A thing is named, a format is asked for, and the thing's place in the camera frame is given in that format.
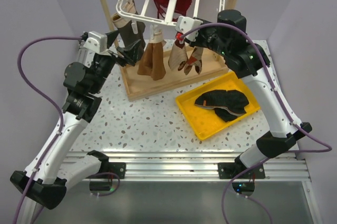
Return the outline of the black striped underwear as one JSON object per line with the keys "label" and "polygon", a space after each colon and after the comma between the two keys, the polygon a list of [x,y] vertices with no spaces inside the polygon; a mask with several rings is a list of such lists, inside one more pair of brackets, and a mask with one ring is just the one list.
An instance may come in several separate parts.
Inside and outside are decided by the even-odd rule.
{"label": "black striped underwear", "polygon": [[231,122],[246,114],[249,105],[246,95],[238,90],[211,90],[201,94],[195,106],[213,110],[224,122]]}

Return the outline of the white plastic clip hanger frame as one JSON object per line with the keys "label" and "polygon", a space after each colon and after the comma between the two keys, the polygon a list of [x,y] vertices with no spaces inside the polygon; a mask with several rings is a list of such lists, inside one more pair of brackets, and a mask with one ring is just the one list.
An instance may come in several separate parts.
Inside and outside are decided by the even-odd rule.
{"label": "white plastic clip hanger frame", "polygon": [[128,9],[127,4],[133,0],[118,0],[116,12],[127,19],[131,19],[134,33],[137,32],[136,21],[146,25],[160,25],[174,27],[179,16],[197,17],[201,0],[144,0],[139,10]]}

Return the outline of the tan brown underwear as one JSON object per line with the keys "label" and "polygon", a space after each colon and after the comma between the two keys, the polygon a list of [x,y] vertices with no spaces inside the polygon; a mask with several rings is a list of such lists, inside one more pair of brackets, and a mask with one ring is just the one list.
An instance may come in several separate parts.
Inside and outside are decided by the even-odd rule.
{"label": "tan brown underwear", "polygon": [[138,75],[150,76],[153,81],[160,80],[165,76],[163,56],[165,44],[162,30],[157,25],[151,25],[150,39],[138,65]]}

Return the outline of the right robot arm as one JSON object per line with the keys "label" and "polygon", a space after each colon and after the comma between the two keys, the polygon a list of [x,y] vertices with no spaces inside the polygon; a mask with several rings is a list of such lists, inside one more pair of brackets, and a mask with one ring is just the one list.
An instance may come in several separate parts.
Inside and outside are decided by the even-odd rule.
{"label": "right robot arm", "polygon": [[310,123],[301,121],[289,106],[264,49],[248,37],[246,18],[239,11],[223,10],[215,23],[184,17],[176,29],[182,31],[190,46],[208,48],[224,58],[252,92],[269,125],[266,134],[235,158],[229,169],[231,176],[248,177],[260,162],[286,153],[312,131]]}

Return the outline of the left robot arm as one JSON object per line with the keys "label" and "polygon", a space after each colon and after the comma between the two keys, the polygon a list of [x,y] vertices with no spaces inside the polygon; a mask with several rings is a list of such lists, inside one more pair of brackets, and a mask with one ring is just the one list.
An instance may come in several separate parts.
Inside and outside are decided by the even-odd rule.
{"label": "left robot arm", "polygon": [[116,52],[110,50],[119,32],[106,34],[85,32],[77,41],[94,52],[90,66],[80,62],[69,64],[64,71],[63,85],[68,91],[64,105],[55,105],[59,121],[37,157],[23,170],[14,171],[11,183],[23,196],[47,209],[54,209],[63,200],[74,176],[57,176],[70,147],[92,121],[102,99],[97,97],[115,65],[134,66],[138,61],[136,39]]}

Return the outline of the argyle patterned underwear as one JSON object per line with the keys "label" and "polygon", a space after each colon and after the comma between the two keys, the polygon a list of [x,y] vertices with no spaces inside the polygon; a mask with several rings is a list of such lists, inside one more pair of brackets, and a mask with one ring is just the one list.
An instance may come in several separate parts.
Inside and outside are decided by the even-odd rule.
{"label": "argyle patterned underwear", "polygon": [[175,40],[168,59],[168,66],[172,71],[183,70],[185,75],[188,75],[192,68],[197,74],[201,74],[203,51],[204,48],[196,46],[188,56],[185,43]]}

